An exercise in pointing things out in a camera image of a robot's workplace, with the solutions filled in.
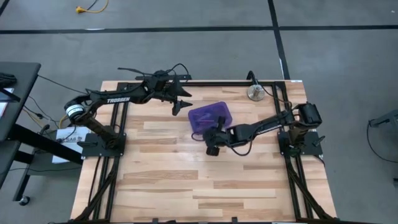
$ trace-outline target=wooden tabletop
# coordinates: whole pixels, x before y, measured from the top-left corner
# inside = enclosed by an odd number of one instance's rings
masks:
[[[117,83],[103,82],[102,90],[115,90]],[[293,105],[306,102],[302,82],[286,81],[286,87]],[[246,96],[246,86],[184,89],[192,94],[191,98],[183,98],[184,101],[193,106],[182,109],[178,116],[172,116],[172,105],[159,100],[144,105],[129,104],[127,144],[119,166],[111,221],[151,222],[159,218],[160,221],[230,222],[231,217],[242,222],[294,220],[277,130],[258,136],[246,157],[237,156],[225,147],[218,157],[207,156],[205,143],[191,139],[189,110],[224,101],[233,124],[250,124],[275,115],[272,97],[251,101]],[[109,124],[112,108],[112,105],[102,106],[96,119]],[[243,146],[238,151],[247,149],[248,146]],[[326,212],[335,216],[323,164],[313,156],[302,156],[302,160],[309,191]],[[84,161],[71,218],[77,217],[87,205],[96,161],[95,157]],[[106,192],[100,217],[104,217],[107,196]],[[299,190],[298,199],[305,217]]]

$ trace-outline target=mounting plate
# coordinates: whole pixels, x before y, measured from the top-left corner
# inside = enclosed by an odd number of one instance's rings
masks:
[[[305,148],[301,151],[301,155],[319,156],[322,155],[321,145],[314,146],[312,143],[319,140],[319,135],[316,131],[309,131],[304,136]],[[282,131],[278,133],[279,149],[282,155],[289,153],[289,133]]]
[[[124,147],[126,145],[126,133],[121,135],[118,139],[118,145],[114,149],[106,149],[105,142],[95,133],[86,135],[83,150],[81,152],[82,158],[86,157],[119,157],[124,154]]]

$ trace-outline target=purple box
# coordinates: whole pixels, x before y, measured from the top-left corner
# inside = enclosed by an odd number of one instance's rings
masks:
[[[220,116],[225,117],[224,127],[231,125],[231,113],[226,103],[222,101],[188,112],[188,118],[195,134],[203,134],[206,129],[217,126],[218,117]]]

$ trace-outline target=gray floor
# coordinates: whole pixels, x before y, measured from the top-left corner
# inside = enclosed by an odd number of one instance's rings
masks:
[[[115,27],[268,26],[266,1],[113,0],[101,14],[76,15],[91,1],[10,0],[0,29],[89,29]],[[282,26],[398,24],[395,0],[275,0]],[[303,80],[308,99],[323,118],[318,129],[338,216],[344,220],[396,223],[398,165],[381,161],[368,147],[369,119],[397,109],[398,30],[284,31],[292,79]],[[40,62],[40,74],[83,90],[103,80],[130,80],[116,68],[153,72],[182,62],[194,79],[239,79],[253,70],[261,79],[281,79],[271,31],[151,34],[0,35],[0,60]],[[73,92],[39,79],[32,91],[54,119]],[[27,105],[36,109],[31,101]],[[24,114],[19,123],[37,130]],[[371,129],[375,150],[398,160],[389,126]],[[13,168],[23,167],[15,162]],[[31,178],[29,206],[11,202],[22,172],[0,190],[0,223],[48,223],[69,219],[78,174]]]

